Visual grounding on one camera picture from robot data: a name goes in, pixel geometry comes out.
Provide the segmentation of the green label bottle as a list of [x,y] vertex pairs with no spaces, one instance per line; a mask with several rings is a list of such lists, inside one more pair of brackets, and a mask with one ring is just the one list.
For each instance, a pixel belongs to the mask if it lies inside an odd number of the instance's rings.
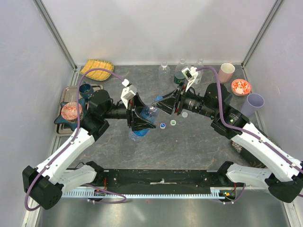
[[184,82],[185,80],[185,76],[182,73],[182,70],[186,67],[186,59],[185,58],[181,58],[179,63],[177,64],[176,68],[175,68],[175,73],[174,73],[174,79],[173,82],[175,85],[179,85],[180,82]]

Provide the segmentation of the blue label bottle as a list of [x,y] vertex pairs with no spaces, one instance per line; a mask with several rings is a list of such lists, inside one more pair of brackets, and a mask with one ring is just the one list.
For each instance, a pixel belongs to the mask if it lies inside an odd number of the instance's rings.
[[147,126],[150,126],[150,123],[155,123],[156,119],[158,118],[158,115],[159,110],[156,106],[145,106],[142,112],[140,113],[140,117],[143,118],[144,121],[141,121],[140,126],[136,127],[134,131],[132,129],[129,130],[129,138],[133,141],[141,140],[149,132],[150,128],[147,128]]

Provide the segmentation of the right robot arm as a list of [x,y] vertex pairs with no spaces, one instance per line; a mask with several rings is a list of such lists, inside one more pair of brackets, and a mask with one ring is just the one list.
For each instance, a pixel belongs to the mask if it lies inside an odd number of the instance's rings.
[[285,153],[245,115],[231,107],[231,97],[225,86],[216,83],[208,85],[204,96],[179,86],[153,105],[169,115],[188,110],[211,118],[211,127],[217,133],[265,165],[261,169],[226,161],[218,170],[220,185],[244,183],[266,189],[280,201],[293,202],[303,189],[302,162]]

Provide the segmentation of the clear bottle blue-white cap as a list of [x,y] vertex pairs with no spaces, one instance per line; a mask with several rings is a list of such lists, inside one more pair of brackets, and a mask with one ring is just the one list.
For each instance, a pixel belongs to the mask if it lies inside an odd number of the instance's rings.
[[160,82],[166,82],[170,78],[170,67],[165,61],[163,61],[159,66],[158,76]]

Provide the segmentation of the red label clear bottle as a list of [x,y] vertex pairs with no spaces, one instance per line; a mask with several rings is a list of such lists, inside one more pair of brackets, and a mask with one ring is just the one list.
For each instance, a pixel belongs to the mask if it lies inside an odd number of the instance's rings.
[[[201,67],[204,66],[204,60],[203,59],[198,59],[197,62],[194,64],[194,67],[199,69]],[[194,81],[194,85],[198,85],[201,81],[201,78],[202,78],[202,74],[203,74],[203,70],[199,70],[198,71],[198,75]]]

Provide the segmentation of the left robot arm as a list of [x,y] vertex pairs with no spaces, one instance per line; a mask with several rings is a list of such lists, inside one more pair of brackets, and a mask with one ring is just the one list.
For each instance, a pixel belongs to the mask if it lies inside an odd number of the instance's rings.
[[65,193],[79,186],[91,183],[99,186],[104,181],[102,168],[88,162],[81,168],[66,172],[69,165],[89,146],[96,142],[108,129],[108,119],[126,119],[133,130],[154,129],[155,124],[140,116],[145,107],[138,94],[133,95],[125,104],[114,104],[105,90],[93,93],[88,102],[85,116],[78,122],[73,134],[50,157],[37,167],[27,166],[22,172],[23,187],[28,199],[37,202],[39,207],[52,208]]

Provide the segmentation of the blue white Pocari cap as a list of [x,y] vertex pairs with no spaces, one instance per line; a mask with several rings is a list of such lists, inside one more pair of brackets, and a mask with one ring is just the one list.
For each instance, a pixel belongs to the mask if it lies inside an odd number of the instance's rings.
[[165,128],[166,128],[166,124],[165,124],[165,123],[163,123],[163,122],[162,122],[162,123],[160,123],[160,128],[161,128],[161,129],[165,129]]

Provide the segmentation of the green white bottle cap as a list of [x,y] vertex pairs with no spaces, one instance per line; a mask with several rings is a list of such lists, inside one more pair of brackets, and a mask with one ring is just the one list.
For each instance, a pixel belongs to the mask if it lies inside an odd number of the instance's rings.
[[171,126],[175,126],[176,123],[177,123],[176,120],[171,120],[171,121],[170,121]]

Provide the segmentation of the blue bottle cap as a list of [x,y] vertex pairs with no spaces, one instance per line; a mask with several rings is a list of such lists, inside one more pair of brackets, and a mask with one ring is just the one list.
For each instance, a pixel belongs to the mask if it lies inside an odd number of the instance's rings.
[[158,102],[158,101],[160,101],[160,100],[162,100],[162,99],[163,99],[162,96],[157,96],[157,97],[155,98],[155,102]]

